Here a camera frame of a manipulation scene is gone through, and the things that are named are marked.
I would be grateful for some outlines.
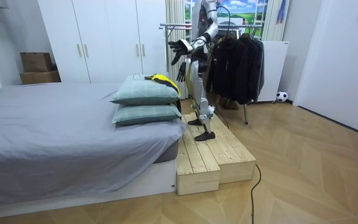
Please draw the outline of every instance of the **clothes rack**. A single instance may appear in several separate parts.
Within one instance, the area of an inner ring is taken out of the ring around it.
[[[161,23],[161,27],[159,29],[165,29],[165,53],[166,53],[166,59],[167,59],[167,74],[169,73],[169,66],[170,62],[168,61],[169,56],[169,46],[168,46],[168,38],[171,36],[171,33],[173,30],[192,30],[192,24],[166,24]],[[235,31],[237,39],[240,37],[240,30],[234,29],[234,28],[250,28],[253,29],[252,35],[255,34],[256,29],[263,28],[262,25],[235,25],[235,24],[219,24],[218,25],[219,30],[226,29],[229,31]],[[248,114],[247,114],[247,104],[244,104],[244,119],[245,124],[248,124]]]

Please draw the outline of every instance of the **white bed frame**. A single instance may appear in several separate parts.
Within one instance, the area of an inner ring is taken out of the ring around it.
[[[92,203],[109,202],[125,198],[162,194],[176,191],[177,161],[153,164],[126,187],[112,193],[74,195],[34,200],[0,206],[0,217],[41,212]]]

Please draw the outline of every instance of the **wooden floor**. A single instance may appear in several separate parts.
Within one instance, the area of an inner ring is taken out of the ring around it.
[[[262,170],[255,224],[358,224],[358,133],[289,104],[248,109],[248,126],[242,110],[220,111]],[[253,180],[222,184],[216,192],[133,198],[0,223],[250,223],[256,172]]]

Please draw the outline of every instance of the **humanoid robot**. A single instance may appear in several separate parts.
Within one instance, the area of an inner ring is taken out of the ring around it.
[[[206,45],[218,33],[217,0],[198,0],[193,8],[192,42],[178,40],[169,42],[170,48],[176,52],[171,65],[176,64],[182,55],[187,55],[185,66],[181,66],[180,74],[185,76],[186,86],[189,90],[192,104],[196,111],[197,119],[189,121],[189,125],[202,125],[205,132],[197,137],[196,141],[214,139],[215,134],[211,131],[211,122],[214,108],[208,104],[206,92],[203,87],[203,72],[207,69],[208,56]]]

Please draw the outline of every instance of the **white wall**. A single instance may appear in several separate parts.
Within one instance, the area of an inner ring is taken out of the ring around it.
[[[358,1],[321,10],[294,103],[358,129]]]
[[[294,100],[318,18],[321,0],[290,1],[283,40],[289,41],[279,91]]]
[[[2,85],[21,84],[19,73],[22,70],[20,55],[0,17],[0,81]]]
[[[54,59],[38,1],[7,3],[8,9],[0,9],[0,81],[2,85],[20,85],[20,52],[49,52]]]
[[[9,9],[0,14],[18,51],[48,52],[55,63],[38,1],[8,0],[7,3]]]

